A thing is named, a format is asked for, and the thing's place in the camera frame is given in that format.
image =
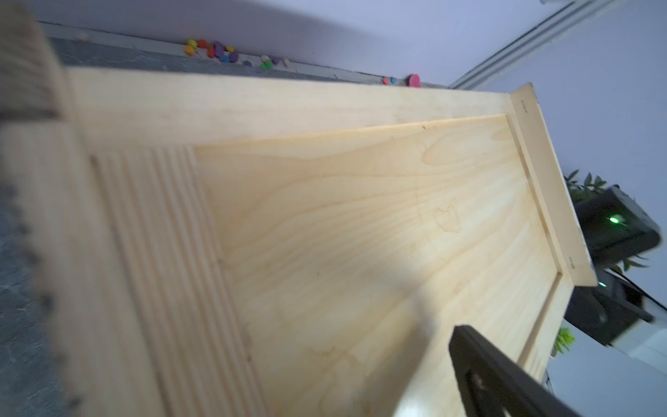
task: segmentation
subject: black object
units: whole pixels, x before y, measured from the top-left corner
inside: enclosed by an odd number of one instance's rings
[[[595,266],[616,265],[660,244],[660,226],[617,185],[577,203],[574,211]]]
[[[655,320],[643,309],[643,295],[635,287],[601,268],[595,273],[601,284],[575,287],[565,320],[605,346],[638,320]]]
[[[579,417],[471,326],[456,326],[450,356],[468,417]]]

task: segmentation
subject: wood grain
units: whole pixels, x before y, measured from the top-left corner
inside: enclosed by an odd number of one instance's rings
[[[456,324],[519,358],[557,271],[504,116],[196,154],[277,415],[462,415]]]
[[[40,262],[51,346],[80,416],[164,416],[146,341],[88,155],[65,121],[0,125],[4,180]]]
[[[91,149],[267,139],[507,113],[506,94],[67,69]]]
[[[554,282],[533,331],[524,346],[524,351],[516,361],[527,374],[538,382],[542,382],[544,377],[551,351],[554,348],[556,335],[558,335],[558,330],[563,323],[563,316],[570,303],[573,289],[574,284],[567,276],[559,276]]]
[[[97,163],[173,415],[267,415],[191,148]]]
[[[508,119],[542,210],[558,270],[568,276],[574,285],[597,286],[598,280],[584,235],[574,213],[532,84],[514,91],[510,99],[514,109],[509,112]]]

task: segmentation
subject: grooved wood section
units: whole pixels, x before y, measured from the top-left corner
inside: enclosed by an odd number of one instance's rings
[[[71,67],[91,149],[199,145],[507,113],[506,94]]]
[[[173,415],[267,415],[192,149],[97,163]]]
[[[164,416],[137,311],[88,155],[69,123],[0,125],[51,347],[74,416]]]
[[[58,114],[43,43],[24,6],[0,3],[0,119]]]
[[[504,115],[195,150],[276,415],[463,415],[456,324],[519,358],[557,270]]]
[[[560,276],[554,282],[554,287],[531,333],[530,339],[532,340],[528,341],[517,360],[519,366],[538,382],[542,382],[573,289],[574,284],[567,276]]]
[[[508,118],[536,194],[559,270],[574,285],[598,285],[579,221],[532,84],[513,91]]]

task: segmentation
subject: colorful pebble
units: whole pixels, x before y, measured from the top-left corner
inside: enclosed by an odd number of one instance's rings
[[[218,58],[220,58],[225,51],[225,46],[218,41],[213,42],[213,48],[215,49],[215,56]]]
[[[419,75],[412,74],[411,76],[408,77],[408,87],[420,88],[421,86],[422,82],[419,79]]]

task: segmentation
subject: blurry wooden edge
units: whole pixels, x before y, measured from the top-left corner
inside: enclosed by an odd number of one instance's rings
[[[574,284],[568,276],[561,274],[556,276],[533,330],[528,336],[524,350],[516,361],[527,374],[538,382],[542,381],[546,371],[573,289]]]
[[[507,94],[70,67],[91,152],[505,114]]]
[[[25,224],[22,244],[33,254],[27,260],[70,413],[164,416],[59,63],[24,7],[2,4],[0,16],[10,22],[0,25],[1,175]]]
[[[512,92],[510,101],[513,109],[508,113],[508,120],[538,202],[557,268],[576,286],[597,286],[584,235],[532,84]]]

